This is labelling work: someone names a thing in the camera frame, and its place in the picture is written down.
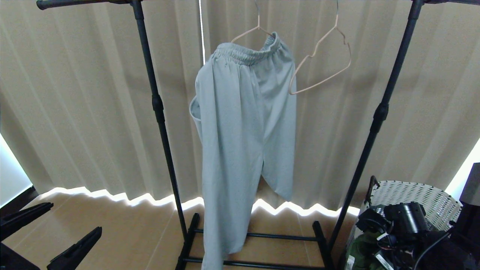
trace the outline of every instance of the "light blue pants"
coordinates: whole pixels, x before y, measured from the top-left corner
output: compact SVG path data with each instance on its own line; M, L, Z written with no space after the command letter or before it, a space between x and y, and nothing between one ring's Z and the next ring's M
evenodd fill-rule
M226 256L241 250L260 174L291 197L296 97L288 85L295 63L273 36L260 51L220 44L196 78L190 113L203 146L203 270L222 269Z

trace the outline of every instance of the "bottom rack bar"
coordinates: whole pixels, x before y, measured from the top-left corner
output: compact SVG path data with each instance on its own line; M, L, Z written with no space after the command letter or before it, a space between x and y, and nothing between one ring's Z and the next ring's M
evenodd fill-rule
M192 249L192 244L195 238L195 234L203 233L202 229L197 228L199 221L200 221L200 215L198 213L195 213L193 215L192 222L188 229L187 239L183 243L183 248L180 253L175 270L185 270L185 267L188 262L202 263L202 258L190 257L190 250ZM324 261L325 267L295 266L295 265L283 265L283 264L247 262L247 261L230 261L230 260L224 261L223 264L229 265L229 266L243 266L243 267L251 267L251 268L276 269L276 270L335 270L335 266L333 265L333 260L332 260L330 251L328 249L328 245L326 243L326 239L323 234L320 223L318 221L315 221L312 227L313 227L313 231L315 232L315 237L266 234L266 233L248 233L247 236L286 239L286 240L299 240L299 241L315 241L318 243L318 247L320 248L320 253L322 255L322 259Z

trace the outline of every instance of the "clothes hanger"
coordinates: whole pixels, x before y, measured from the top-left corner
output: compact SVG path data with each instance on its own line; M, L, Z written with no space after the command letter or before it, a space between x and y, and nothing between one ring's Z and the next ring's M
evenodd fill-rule
M317 54L317 49L318 49L318 46L320 45L320 43L330 34L333 32L333 30L336 30L338 31L342 36L343 36L343 45L347 45L348 46L348 53L349 53L349 61L348 61L348 65L343 68L342 70L340 70L339 72L333 74L332 76L324 79L323 81L319 82L319 83L316 83L312 86L309 86L305 89L302 89L300 91L297 91L297 92L294 92L292 93L292 84L293 84L293 81L295 79L295 76L297 75L299 69L301 68L301 66L303 65L303 63L305 63L305 61L308 59L308 58L313 58L315 57L315 55ZM343 34L343 32L338 28L338 0L336 0L336 17L335 17L335 26L330 29L318 42L317 42L317 45L315 45L315 50L313 51L313 54L312 55L307 55L305 56L305 58L303 58L303 60L300 62L300 64L298 65L297 69L295 70L295 73L293 74L292 78L290 79L290 86L288 87L288 92L291 94L291 95L296 95L298 93L301 93L301 92L304 92L304 91L307 91L309 89L312 89L316 86L319 86L321 85L322 83L330 80L331 78L337 76L338 74L342 73L342 71L346 70L350 64L352 64L352 51L350 50L350 43L347 43L345 42L345 34Z
M258 6L257 0L255 0L255 6L257 6L257 12L258 12L258 23L257 23L257 26L254 27L254 28L252 28L252 29L250 29L250 30L248 30L247 32L241 34L240 36L232 39L232 41L231 41L230 43L235 42L237 39L239 39L239 38L241 38L241 37L243 37L243 36L245 36L245 35L253 32L253 31L255 31L255 30L262 30L262 31L264 31L266 34L270 35L271 37L274 37L271 33L267 32L265 29L263 29L263 28L260 26L260 7Z

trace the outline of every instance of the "vertical rack pole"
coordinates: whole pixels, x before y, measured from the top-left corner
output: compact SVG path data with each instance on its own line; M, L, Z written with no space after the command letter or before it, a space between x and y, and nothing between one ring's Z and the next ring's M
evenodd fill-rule
M145 65L148 73L148 81L150 82L150 88L152 89L152 106L153 106L153 110L155 111L155 117L158 123L158 127L160 128L160 135L162 137L163 150L165 151L165 158L167 159L168 172L170 174L170 181L172 182L173 195L175 197L175 204L177 205L177 211L179 214L183 240L186 241L188 238L187 225L185 224L185 217L183 216L183 210L181 208L179 188L177 185L177 177L175 176L175 169L173 167L173 159L172 159L172 153L170 151L170 144L168 143L167 127L165 126L165 116L163 114L163 102L162 102L162 98L158 94L158 88L156 86L152 56L150 54L150 47L148 46L147 31L145 29L142 2L139 0L133 0L130 2L130 5L133 7L133 13L135 14L135 19L137 21L138 33L140 34L140 42L142 43L142 50L144 52Z
M382 127L382 123L387 118L388 102L390 101L392 92L395 88L395 83L398 79L398 75L400 74L400 70L402 69L402 64L403 64L403 61L405 60L405 55L407 54L408 46L412 39L413 30L415 28L415 24L419 17L422 5L423 5L423 0L413 0L412 2L410 13L408 14L407 26L403 34L402 42L400 43L400 48L398 49L398 54L395 59L395 64L393 66L392 73L390 74L390 78L388 79L388 84L385 89L382 101L378 105L377 109L375 110L375 114L373 115L373 122L372 122L372 126L370 127L370 133L368 135L367 141L365 142L365 146L363 147L363 151L360 156L360 160L358 162L355 173L353 174L353 179L352 179L352 182L350 183L350 187L348 188L347 196L345 197L342 210L340 211L340 215L338 216L338 220L335 224L332 237L330 238L330 242L328 243L329 250L332 250L335 244L336 238L338 237L338 233L340 232L340 228L342 227L343 220L345 219L345 216L347 214L347 209L350 206L350 203L352 202L352 198L353 198L353 195L355 194L355 190L357 189L357 185L360 181L361 174L363 172L363 169L365 168L365 164L367 163L367 159L368 159L368 156L370 155L370 151L372 150L373 143L375 142L375 138L377 137L377 134L380 131L380 127Z

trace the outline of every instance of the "tiled floor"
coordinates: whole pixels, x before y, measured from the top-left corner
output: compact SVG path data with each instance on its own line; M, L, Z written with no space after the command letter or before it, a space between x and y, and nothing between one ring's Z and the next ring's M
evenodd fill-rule
M97 226L103 234L77 269L99 270L169 270L175 269L183 245L180 224L172 204L153 206L142 201L129 206L125 201L112 201L107 197L92 198L87 195L53 194L37 198L29 206L40 202L53 202L54 207L42 217L25 226L4 244L45 269L49 260L80 240ZM186 210L187 226L196 212L203 216L203 206ZM290 209L271 215L258 208L252 215L250 232L314 236L312 223L319 220L327 238L336 218L314 213L302 217ZM343 251L355 217L347 215L342 231L332 252L334 262ZM191 255L203 255L201 234L195 239ZM247 238L243 250L231 255L235 260L270 263L323 266L315 242ZM187 269L200 269L200 264L190 263ZM250 268L225 267L243 270Z

